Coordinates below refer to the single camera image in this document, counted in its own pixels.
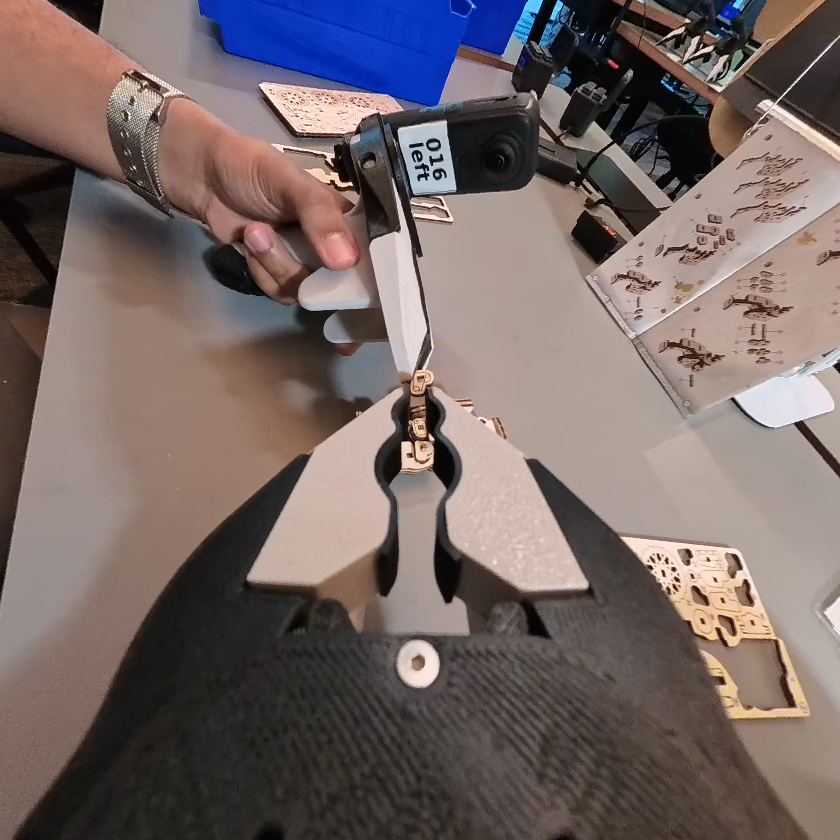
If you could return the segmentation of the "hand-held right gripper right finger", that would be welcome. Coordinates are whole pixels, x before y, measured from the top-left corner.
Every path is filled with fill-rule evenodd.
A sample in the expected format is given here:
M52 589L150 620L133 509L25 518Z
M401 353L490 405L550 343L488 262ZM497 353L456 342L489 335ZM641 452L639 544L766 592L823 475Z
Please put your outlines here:
M479 632L504 602L554 601L589 582L522 452L444 392L430 392L434 471L445 487L434 569Z

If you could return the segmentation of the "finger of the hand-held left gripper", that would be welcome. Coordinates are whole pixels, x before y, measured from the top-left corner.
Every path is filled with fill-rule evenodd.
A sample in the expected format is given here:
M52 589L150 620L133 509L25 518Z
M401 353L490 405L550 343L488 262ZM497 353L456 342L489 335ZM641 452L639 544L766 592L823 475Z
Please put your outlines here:
M417 372L428 367L434 351L434 336L427 311L419 257L415 251L412 251L411 268L411 328L413 336L411 371Z
M371 262L381 303L388 343L400 376L412 376L411 268L413 245L400 200L396 201L399 229L374 238Z

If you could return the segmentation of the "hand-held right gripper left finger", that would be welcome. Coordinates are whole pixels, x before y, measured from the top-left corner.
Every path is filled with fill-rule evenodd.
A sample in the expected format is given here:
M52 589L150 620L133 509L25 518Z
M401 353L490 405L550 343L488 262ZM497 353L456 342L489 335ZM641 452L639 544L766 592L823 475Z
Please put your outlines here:
M247 574L263 592L339 602L355 627L387 594L399 558L391 483L401 468L403 393L389 392L304 458Z

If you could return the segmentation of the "wooden puzzle model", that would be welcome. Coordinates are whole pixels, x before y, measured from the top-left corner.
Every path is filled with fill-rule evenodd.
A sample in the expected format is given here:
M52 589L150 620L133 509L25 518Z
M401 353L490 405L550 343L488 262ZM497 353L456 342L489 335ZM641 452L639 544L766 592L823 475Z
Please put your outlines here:
M428 424L429 389L434 385L434 373L427 369L415 371L407 385L409 396L406 435L401 442L400 473L418 476L433 471L447 488L455 486L455 467L445 457L436 465L436 442Z

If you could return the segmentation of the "person's left hand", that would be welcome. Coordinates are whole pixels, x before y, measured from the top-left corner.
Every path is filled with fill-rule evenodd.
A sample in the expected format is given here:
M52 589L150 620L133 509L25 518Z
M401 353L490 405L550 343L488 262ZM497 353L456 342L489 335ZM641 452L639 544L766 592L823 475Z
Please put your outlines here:
M309 274L278 229L297 225L321 263L355 266L361 252L345 214L351 204L270 144L237 132L194 101L178 98L161 129L164 194L226 244L240 243L257 286L283 305Z

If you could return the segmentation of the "black charger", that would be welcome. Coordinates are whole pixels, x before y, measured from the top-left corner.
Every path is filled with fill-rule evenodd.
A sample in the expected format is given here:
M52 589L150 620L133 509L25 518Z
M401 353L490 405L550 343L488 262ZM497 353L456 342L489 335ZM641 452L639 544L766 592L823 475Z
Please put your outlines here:
M606 90L593 81L574 89L560 118L560 131L581 138L602 111L605 100Z
M580 37L565 25L547 47L530 40L522 48L511 75L515 91L532 93L540 100L556 73L565 69L580 44Z

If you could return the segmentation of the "flat dark device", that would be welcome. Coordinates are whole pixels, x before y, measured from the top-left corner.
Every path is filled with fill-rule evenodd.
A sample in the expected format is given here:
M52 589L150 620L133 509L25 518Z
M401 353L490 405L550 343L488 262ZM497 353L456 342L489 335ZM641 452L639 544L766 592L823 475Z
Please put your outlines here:
M587 186L589 208L606 207L634 235L663 212L664 199L649 199L606 153L540 139L537 173L563 186Z

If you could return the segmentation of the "small black box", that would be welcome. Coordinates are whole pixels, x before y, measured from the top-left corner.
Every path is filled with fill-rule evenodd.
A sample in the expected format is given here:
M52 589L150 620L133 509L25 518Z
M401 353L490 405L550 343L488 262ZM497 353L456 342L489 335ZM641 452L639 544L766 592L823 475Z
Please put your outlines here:
M613 256L627 243L625 237L613 226L588 209L584 209L578 216L571 236L597 265Z

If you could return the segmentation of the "stacked wooden parts sheets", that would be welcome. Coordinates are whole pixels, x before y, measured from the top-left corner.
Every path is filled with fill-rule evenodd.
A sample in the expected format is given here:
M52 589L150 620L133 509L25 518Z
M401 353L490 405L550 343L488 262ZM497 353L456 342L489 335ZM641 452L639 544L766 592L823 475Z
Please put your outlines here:
M376 113L401 112L385 94L340 91L263 81L259 92L290 133L301 138L340 138Z

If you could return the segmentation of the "large blue plastic bin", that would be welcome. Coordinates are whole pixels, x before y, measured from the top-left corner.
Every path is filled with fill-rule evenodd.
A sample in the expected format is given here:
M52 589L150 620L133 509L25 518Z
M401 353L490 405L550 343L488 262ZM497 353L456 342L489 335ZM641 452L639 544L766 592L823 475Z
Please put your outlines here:
M227 53L424 106L438 104L469 1L199 1Z

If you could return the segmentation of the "wooden gear parts sheet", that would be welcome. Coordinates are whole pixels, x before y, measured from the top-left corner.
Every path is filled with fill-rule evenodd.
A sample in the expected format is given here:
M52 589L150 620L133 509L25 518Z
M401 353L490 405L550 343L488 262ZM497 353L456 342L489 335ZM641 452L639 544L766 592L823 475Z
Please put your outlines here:
M693 633L730 719L804 719L811 709L784 640L775 632L741 552L723 543L623 533L621 539L666 593ZM746 701L724 650L742 644L771 651L779 671L781 704Z

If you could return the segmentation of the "puzzle instruction booklet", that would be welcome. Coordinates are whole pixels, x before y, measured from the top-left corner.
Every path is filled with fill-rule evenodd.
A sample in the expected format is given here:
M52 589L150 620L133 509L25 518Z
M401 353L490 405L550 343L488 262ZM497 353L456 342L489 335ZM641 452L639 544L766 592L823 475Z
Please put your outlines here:
M780 109L586 277L684 417L839 344L838 142Z

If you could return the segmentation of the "silver mesh wristwatch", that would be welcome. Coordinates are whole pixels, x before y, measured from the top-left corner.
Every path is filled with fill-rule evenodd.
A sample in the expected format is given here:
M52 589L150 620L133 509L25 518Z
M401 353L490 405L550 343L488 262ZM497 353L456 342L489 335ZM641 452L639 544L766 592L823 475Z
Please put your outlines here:
M192 98L141 70L126 70L107 105L108 136L129 189L165 216L173 206L161 185L158 162L161 132L174 101Z

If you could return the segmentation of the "white booklet stand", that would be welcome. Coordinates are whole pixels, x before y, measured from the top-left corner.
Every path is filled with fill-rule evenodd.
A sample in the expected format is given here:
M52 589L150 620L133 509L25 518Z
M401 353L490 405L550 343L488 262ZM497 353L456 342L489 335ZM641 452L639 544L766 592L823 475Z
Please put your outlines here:
M732 398L757 425L777 429L831 413L837 403L816 375L779 376Z

